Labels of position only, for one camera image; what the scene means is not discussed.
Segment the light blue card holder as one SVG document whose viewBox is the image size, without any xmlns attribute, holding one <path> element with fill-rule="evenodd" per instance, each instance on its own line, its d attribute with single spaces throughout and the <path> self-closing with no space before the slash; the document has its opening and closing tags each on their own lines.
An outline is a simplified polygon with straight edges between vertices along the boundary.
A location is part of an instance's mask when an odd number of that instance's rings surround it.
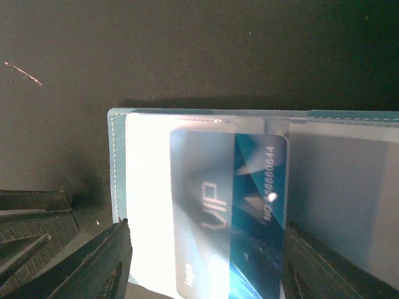
<svg viewBox="0 0 399 299">
<path fill-rule="evenodd" d="M 129 282 L 176 291 L 170 133 L 283 136 L 286 225 L 294 222 L 398 290 L 398 113 L 113 108 L 107 114 L 114 221 L 128 219 Z M 283 287 L 279 298 L 286 298 Z"/>
</svg>

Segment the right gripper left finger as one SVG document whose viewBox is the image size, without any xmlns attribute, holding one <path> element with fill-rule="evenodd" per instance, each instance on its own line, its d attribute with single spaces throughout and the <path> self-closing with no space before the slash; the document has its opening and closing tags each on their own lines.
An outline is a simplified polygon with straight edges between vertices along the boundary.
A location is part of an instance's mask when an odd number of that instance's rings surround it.
<svg viewBox="0 0 399 299">
<path fill-rule="evenodd" d="M 128 219 L 112 224 L 66 259 L 4 298 L 124 298 L 132 245 Z"/>
</svg>

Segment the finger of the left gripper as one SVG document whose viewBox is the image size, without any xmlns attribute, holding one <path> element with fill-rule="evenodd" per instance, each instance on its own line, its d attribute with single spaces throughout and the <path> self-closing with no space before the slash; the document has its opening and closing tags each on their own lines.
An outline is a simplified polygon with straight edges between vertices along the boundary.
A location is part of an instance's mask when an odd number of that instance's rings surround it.
<svg viewBox="0 0 399 299">
<path fill-rule="evenodd" d="M 31 281 L 78 232 L 71 211 L 1 216 L 1 292 Z"/>
<path fill-rule="evenodd" d="M 70 209 L 71 203 L 65 192 L 1 190 L 1 216 Z"/>
</svg>

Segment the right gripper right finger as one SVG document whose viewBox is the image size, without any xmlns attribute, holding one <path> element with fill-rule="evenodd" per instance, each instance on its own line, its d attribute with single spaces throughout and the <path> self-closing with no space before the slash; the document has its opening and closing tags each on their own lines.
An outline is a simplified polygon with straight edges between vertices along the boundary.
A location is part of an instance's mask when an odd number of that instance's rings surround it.
<svg viewBox="0 0 399 299">
<path fill-rule="evenodd" d="M 398 290 L 358 268 L 294 222 L 286 225 L 286 298 L 398 298 Z"/>
</svg>

